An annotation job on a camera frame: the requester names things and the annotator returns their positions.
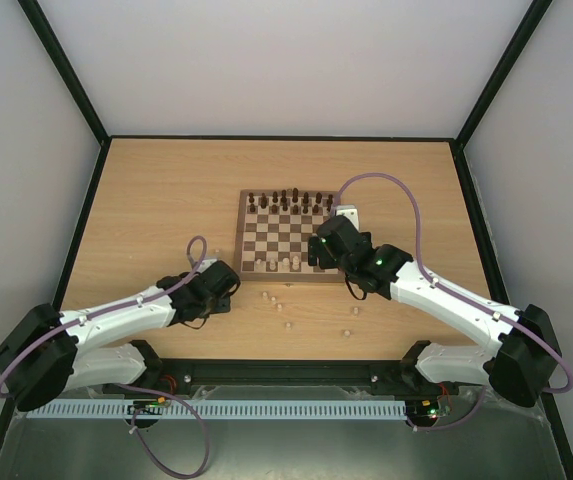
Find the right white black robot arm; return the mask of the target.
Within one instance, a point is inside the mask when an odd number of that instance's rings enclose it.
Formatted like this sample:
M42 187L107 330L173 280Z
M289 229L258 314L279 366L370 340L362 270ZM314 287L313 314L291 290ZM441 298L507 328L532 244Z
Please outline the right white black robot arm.
M519 310L476 295L421 266L389 244L373 246L347 216L324 222L308 241L312 266L336 268L365 295L417 308L474 341L472 347L427 343L402 367L402 379L421 392L433 383L491 387L505 400L530 408L546 391L561 359L550 317L529 305Z

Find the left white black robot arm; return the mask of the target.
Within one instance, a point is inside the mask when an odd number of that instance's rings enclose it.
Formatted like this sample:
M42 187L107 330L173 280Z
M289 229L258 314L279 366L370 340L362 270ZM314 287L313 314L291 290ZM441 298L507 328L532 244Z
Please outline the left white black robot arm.
M38 409L76 388L121 383L149 388L159 375L146 344L117 341L226 313L241 280L221 260L166 276L146 290L93 308L33 307L0 344L0 395Z

